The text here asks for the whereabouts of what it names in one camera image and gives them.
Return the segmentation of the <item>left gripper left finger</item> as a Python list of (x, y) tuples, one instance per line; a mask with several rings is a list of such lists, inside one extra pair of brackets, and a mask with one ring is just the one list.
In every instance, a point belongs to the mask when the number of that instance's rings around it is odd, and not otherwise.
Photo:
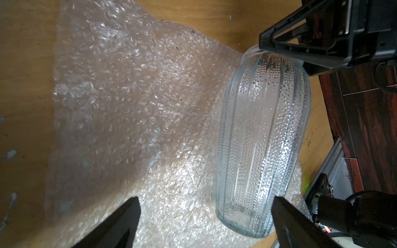
[(131, 197), (74, 247), (131, 248), (140, 216), (139, 198)]

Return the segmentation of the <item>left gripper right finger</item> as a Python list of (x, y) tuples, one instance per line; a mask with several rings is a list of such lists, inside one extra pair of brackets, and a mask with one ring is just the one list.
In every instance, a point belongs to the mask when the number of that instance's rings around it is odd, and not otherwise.
[(271, 208), (281, 248), (339, 248), (284, 197), (276, 196)]

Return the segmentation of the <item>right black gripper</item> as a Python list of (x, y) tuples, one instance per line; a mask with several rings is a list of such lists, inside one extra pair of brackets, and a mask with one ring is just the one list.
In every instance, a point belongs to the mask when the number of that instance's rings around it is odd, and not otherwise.
[(308, 75), (397, 61), (396, 1), (309, 1), (259, 35), (259, 48)]

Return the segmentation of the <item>clear glass dotted vase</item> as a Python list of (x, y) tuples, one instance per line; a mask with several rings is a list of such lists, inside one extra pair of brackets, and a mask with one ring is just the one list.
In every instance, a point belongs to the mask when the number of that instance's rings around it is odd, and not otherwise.
[(311, 112), (303, 63), (253, 46), (241, 59), (222, 103), (216, 215), (229, 229), (265, 238), (271, 207), (284, 196)]

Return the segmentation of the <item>bubble wrap sheet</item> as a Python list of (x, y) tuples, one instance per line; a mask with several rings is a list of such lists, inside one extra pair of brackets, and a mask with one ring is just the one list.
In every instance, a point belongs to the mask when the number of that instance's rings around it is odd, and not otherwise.
[(135, 1), (61, 1), (45, 226), (70, 248), (128, 198), (136, 248), (248, 248), (215, 211), (221, 105), (242, 54)]

